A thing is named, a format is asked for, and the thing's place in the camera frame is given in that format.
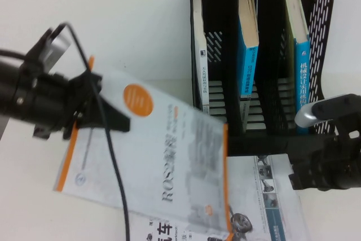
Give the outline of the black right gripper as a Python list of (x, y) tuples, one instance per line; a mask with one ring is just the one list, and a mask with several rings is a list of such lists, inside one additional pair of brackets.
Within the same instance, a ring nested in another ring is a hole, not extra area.
[(322, 148), (310, 162), (295, 163), (289, 175), (294, 190), (347, 190), (360, 188), (360, 124), (343, 126), (338, 134), (322, 134)]

